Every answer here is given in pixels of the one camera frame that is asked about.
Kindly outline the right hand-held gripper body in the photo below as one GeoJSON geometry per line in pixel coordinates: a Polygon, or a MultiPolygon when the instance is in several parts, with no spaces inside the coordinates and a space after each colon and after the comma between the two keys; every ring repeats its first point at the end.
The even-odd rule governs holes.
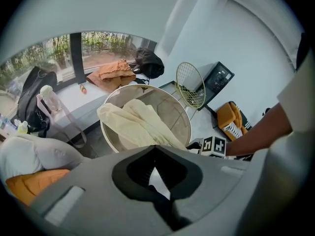
{"type": "Polygon", "coordinates": [[[226,139],[217,136],[197,138],[189,143],[188,150],[197,149],[204,156],[226,157],[226,139]]]}

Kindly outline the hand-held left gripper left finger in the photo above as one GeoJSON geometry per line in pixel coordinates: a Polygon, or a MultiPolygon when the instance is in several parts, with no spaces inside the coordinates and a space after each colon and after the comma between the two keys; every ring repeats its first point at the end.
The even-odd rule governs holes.
{"type": "Polygon", "coordinates": [[[149,186],[155,168],[155,148],[145,149],[127,159],[127,175],[141,186],[149,186]]]}

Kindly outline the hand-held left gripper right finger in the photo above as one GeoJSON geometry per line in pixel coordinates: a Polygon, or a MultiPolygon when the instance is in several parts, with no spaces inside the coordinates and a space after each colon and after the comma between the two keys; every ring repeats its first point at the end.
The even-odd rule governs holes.
{"type": "Polygon", "coordinates": [[[155,167],[171,201],[189,196],[189,162],[183,157],[186,154],[175,148],[155,148],[155,167]]]}

